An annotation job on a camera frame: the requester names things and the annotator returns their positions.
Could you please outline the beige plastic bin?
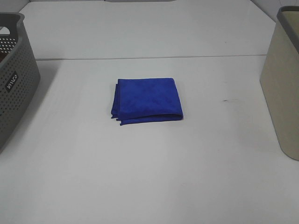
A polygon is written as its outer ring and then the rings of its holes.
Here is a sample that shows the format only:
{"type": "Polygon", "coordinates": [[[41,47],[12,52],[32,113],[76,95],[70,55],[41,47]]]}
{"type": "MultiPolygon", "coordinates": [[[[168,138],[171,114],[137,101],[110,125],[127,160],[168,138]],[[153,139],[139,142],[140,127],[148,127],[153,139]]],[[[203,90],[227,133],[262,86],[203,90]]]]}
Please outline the beige plastic bin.
{"type": "Polygon", "coordinates": [[[281,150],[299,159],[299,8],[283,6],[260,76],[281,150]]]}

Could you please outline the grey perforated plastic basket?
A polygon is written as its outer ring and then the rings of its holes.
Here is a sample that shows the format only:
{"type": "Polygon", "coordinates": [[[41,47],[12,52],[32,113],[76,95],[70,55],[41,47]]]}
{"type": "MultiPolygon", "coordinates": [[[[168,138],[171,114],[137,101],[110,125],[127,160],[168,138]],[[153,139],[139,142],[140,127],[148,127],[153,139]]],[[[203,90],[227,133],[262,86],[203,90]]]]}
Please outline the grey perforated plastic basket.
{"type": "Polygon", "coordinates": [[[3,148],[30,104],[41,76],[21,13],[2,12],[0,25],[0,147],[3,148]]]}

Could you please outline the folded blue towel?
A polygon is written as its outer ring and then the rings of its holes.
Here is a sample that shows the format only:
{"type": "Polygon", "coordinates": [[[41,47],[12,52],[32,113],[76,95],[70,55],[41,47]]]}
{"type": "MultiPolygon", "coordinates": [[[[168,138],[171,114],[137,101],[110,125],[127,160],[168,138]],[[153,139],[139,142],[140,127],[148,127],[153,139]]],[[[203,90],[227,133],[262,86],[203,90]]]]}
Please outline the folded blue towel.
{"type": "Polygon", "coordinates": [[[121,126],[184,117],[173,78],[118,79],[111,115],[121,126]]]}

